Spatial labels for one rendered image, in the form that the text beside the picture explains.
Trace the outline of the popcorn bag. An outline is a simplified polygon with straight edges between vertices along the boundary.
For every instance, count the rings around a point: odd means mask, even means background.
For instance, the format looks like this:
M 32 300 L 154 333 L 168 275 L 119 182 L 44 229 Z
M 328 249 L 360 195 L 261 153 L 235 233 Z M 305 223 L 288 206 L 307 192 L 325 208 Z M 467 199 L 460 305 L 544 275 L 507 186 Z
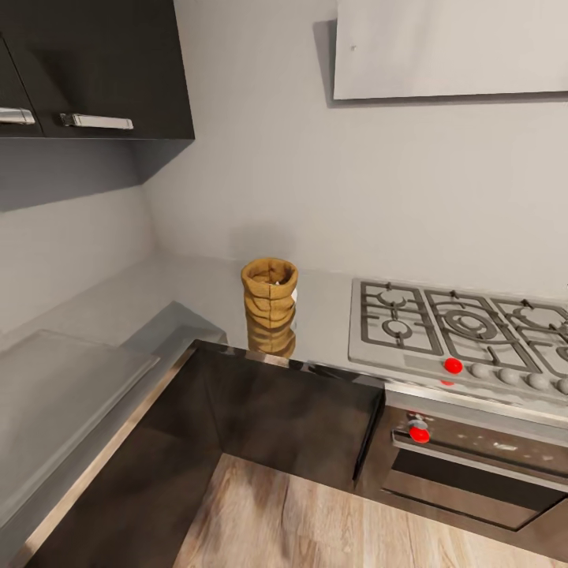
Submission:
M 298 270 L 278 258 L 253 260 L 241 270 L 244 307 L 253 321 L 275 329 L 291 320 L 297 301 Z

